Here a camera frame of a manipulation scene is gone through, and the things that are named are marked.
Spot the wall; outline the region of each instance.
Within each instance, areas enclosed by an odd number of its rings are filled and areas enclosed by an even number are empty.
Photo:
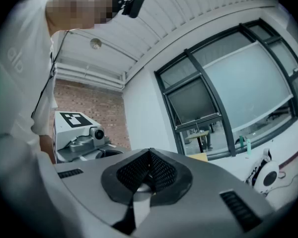
[[[100,123],[113,144],[130,149],[122,93],[57,79],[54,96],[57,111],[82,112]],[[50,115],[52,136],[54,111]]]
[[[171,124],[153,72],[182,53],[185,48],[190,48],[196,43],[238,23],[245,23],[260,17],[279,32],[298,56],[298,43],[286,30],[289,17],[284,11],[276,8],[246,9],[203,24],[182,36],[155,56],[124,89],[127,127],[132,149],[155,147],[177,152]],[[137,94],[141,94],[141,98],[137,98],[135,103],[133,98]],[[145,131],[146,137],[142,137],[140,131]],[[247,178],[254,162],[260,158],[264,148],[271,149],[273,159],[278,164],[290,158],[298,151],[298,121],[273,140],[253,149],[250,157],[239,154],[234,158],[223,158],[211,162],[244,180]]]

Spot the brick wall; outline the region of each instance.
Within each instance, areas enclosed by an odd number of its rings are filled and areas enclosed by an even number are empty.
[[[122,93],[80,83],[56,80],[57,111],[82,112],[100,123],[113,144],[130,149]],[[52,136],[54,111],[50,115]]]

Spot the camera lens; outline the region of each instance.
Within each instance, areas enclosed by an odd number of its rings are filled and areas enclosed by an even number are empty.
[[[97,130],[97,131],[95,132],[95,137],[96,137],[96,139],[98,139],[98,140],[102,139],[102,138],[104,137],[104,132],[103,132],[102,130]]]

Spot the black window frame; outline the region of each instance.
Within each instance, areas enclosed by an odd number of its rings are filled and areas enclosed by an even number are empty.
[[[255,25],[262,27],[265,31],[267,31],[271,35],[271,37],[268,39],[264,39],[264,40],[261,39],[258,35],[256,35],[254,32],[252,32],[250,30],[250,27],[255,26]],[[272,131],[270,134],[266,135],[263,138],[260,138],[259,140],[255,141],[254,143],[252,143],[252,147],[254,147],[254,148],[258,147],[259,145],[276,137],[277,135],[279,135],[280,133],[285,131],[287,128],[289,128],[298,119],[298,95],[297,95],[297,92],[295,91],[294,85],[293,85],[294,80],[296,80],[298,78],[298,70],[295,71],[291,76],[289,76],[286,69],[284,68],[284,66],[282,65],[280,60],[278,59],[278,57],[275,55],[275,53],[269,47],[269,44],[277,42],[277,41],[281,41],[287,47],[287,49],[290,51],[292,56],[295,58],[297,64],[298,64],[298,57],[296,56],[296,54],[294,53],[292,48],[289,46],[289,44],[278,34],[278,32],[273,27],[271,27],[269,24],[267,24],[264,20],[262,20],[261,18],[254,20],[254,21],[247,22],[247,23],[240,23],[237,26],[231,27],[227,30],[224,30],[216,35],[213,35],[213,36],[201,41],[200,43],[192,46],[189,49],[185,49],[183,53],[181,53],[180,55],[178,55],[177,57],[172,59],[170,62],[168,62],[166,65],[164,65],[162,68],[160,68],[159,70],[154,72],[157,82],[158,82],[158,85],[159,85],[159,88],[160,88],[160,91],[161,91],[161,94],[162,94],[162,97],[163,97],[163,100],[164,100],[164,104],[167,109],[169,119],[170,119],[174,138],[176,141],[177,150],[178,150],[178,153],[180,153],[180,154],[183,154],[183,155],[185,154],[184,146],[182,145],[182,142],[181,142],[180,132],[187,131],[192,128],[196,128],[197,125],[203,126],[203,125],[215,122],[215,121],[222,121],[222,123],[223,123],[228,152],[209,154],[208,155],[209,160],[215,160],[215,159],[229,157],[229,156],[234,157],[234,156],[236,156],[236,154],[245,152],[247,150],[246,146],[239,147],[239,148],[235,147],[233,133],[232,133],[230,122],[229,122],[226,110],[223,106],[223,103],[217,93],[216,88],[214,87],[213,83],[211,82],[208,75],[204,71],[203,67],[200,65],[200,63],[193,56],[194,52],[196,52],[196,51],[202,49],[203,47],[205,47],[213,42],[216,42],[226,36],[236,33],[236,32],[240,32],[241,34],[243,34],[252,43],[258,41],[266,49],[266,51],[270,54],[270,56],[274,59],[274,61],[278,65],[281,73],[284,75],[284,77],[287,81],[287,84],[289,86],[289,89],[290,89],[292,95],[294,96],[293,98],[291,98],[288,101],[288,105],[291,110],[292,118],[288,122],[286,122],[285,124],[280,126],[278,129]],[[193,66],[196,68],[197,71],[192,73],[191,75],[183,78],[182,80],[178,81],[177,83],[171,85],[170,87],[165,88],[160,75],[163,72],[165,72],[166,70],[168,70],[169,68],[171,68],[173,65],[175,65],[176,63],[180,62],[181,60],[183,60],[185,58],[188,58],[190,60],[190,62],[193,64]],[[205,87],[209,93],[209,96],[211,98],[211,101],[215,107],[216,113],[213,115],[195,120],[195,121],[187,122],[187,123],[181,124],[181,125],[176,125],[176,121],[175,121],[174,117],[171,115],[171,111],[170,111],[171,104],[170,104],[170,100],[168,99],[168,94],[174,92],[177,89],[180,89],[181,87],[189,84],[190,82],[192,82],[193,80],[195,80],[197,78],[201,78],[203,84],[205,85]]]

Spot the white corrugated ceiling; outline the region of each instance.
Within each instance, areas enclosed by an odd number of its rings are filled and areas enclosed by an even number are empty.
[[[191,31],[193,22],[197,27],[208,13],[240,4],[275,6],[277,0],[145,0],[136,19],[119,14],[96,29],[68,34],[60,54],[58,77],[122,90],[172,39]],[[102,41],[100,49],[90,47],[92,38]]]

